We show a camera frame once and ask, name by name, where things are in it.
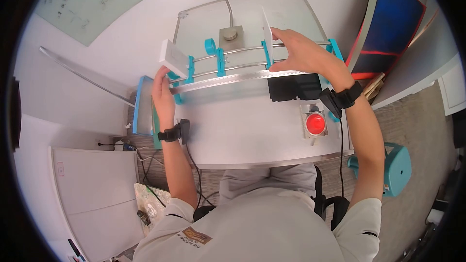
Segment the shirt sleeve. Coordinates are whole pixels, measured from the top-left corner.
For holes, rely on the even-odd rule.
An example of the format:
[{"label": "shirt sleeve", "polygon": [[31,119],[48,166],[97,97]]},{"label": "shirt sleeve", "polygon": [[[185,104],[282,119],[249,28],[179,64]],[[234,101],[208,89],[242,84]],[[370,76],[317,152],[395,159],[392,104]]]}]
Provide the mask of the shirt sleeve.
[{"label": "shirt sleeve", "polygon": [[377,198],[359,201],[333,230],[346,262],[369,262],[377,255],[381,210],[382,202]]},{"label": "shirt sleeve", "polygon": [[154,247],[166,241],[174,234],[184,230],[192,224],[194,208],[187,202],[172,198],[165,208],[164,217],[154,226],[150,233],[137,245],[134,261],[138,256],[144,256],[147,246]]}]

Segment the teal stool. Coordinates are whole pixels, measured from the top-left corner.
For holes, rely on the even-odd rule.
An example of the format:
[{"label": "teal stool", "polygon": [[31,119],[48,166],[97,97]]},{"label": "teal stool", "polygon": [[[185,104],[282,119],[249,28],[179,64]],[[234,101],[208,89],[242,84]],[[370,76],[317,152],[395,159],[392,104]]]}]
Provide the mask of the teal stool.
[{"label": "teal stool", "polygon": [[[411,177],[411,159],[408,149],[395,143],[385,143],[393,150],[387,154],[385,150],[385,170],[383,172],[383,196],[397,196],[405,188]],[[348,168],[353,169],[358,178],[358,158],[351,156],[347,161]]]}]

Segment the white t-shirt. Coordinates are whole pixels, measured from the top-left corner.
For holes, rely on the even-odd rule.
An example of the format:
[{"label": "white t-shirt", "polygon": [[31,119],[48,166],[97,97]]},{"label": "white t-shirt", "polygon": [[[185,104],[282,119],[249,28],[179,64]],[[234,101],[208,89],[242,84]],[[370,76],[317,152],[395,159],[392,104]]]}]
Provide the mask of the white t-shirt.
[{"label": "white t-shirt", "polygon": [[172,198],[133,261],[372,261],[381,207],[376,198],[360,201],[331,232],[303,192],[256,189],[195,223],[194,208]]}]

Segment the red emergency stop button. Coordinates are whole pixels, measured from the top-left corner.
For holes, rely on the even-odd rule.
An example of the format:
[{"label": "red emergency stop button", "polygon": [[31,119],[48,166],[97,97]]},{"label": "red emergency stop button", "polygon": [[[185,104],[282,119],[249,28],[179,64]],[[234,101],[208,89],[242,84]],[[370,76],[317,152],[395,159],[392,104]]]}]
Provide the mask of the red emergency stop button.
[{"label": "red emergency stop button", "polygon": [[325,131],[325,119],[320,113],[311,113],[306,118],[306,130],[314,136],[318,136]]}]

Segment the grey pants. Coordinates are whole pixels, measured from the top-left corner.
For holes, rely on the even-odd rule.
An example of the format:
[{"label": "grey pants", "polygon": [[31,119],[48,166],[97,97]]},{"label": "grey pants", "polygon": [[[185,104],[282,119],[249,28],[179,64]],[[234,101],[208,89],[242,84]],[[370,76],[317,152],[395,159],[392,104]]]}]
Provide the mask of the grey pants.
[{"label": "grey pants", "polygon": [[273,187],[302,191],[316,196],[314,163],[273,168],[233,169],[225,171],[220,181],[220,204],[254,189]]}]

